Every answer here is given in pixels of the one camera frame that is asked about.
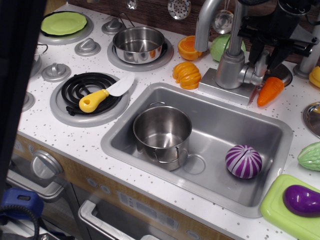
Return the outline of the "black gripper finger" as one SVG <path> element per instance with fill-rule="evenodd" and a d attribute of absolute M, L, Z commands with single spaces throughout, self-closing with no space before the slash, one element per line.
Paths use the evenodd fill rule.
<path fill-rule="evenodd" d="M 276 46 L 274 47 L 270 59 L 268 61 L 268 69 L 277 68 L 289 55 L 293 53 L 292 46 Z"/>
<path fill-rule="evenodd" d="M 260 39 L 253 39 L 249 53 L 249 61 L 252 64 L 256 64 L 256 62 L 260 59 L 264 49 L 265 44 Z"/>

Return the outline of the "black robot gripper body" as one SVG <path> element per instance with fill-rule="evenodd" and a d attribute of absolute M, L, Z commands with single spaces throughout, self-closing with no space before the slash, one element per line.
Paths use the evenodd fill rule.
<path fill-rule="evenodd" d="M 285 15 L 245 16 L 237 35 L 273 47 L 289 44 L 294 50 L 307 52 L 319 43 L 319 38 L 301 27 L 299 21 L 299 17 Z"/>

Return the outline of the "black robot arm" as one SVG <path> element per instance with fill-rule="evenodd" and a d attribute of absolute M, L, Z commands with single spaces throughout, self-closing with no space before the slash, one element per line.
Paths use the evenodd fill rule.
<path fill-rule="evenodd" d="M 301 27 L 299 22 L 305 17 L 310 25 L 318 26 L 320 21 L 311 20 L 308 14 L 313 6 L 319 5 L 318 0 L 278 0 L 270 14 L 242 17 L 237 35 L 251 43 L 249 62 L 256 64 L 265 46 L 273 47 L 266 61 L 268 70 L 277 68 L 292 54 L 309 57 L 320 38 Z"/>

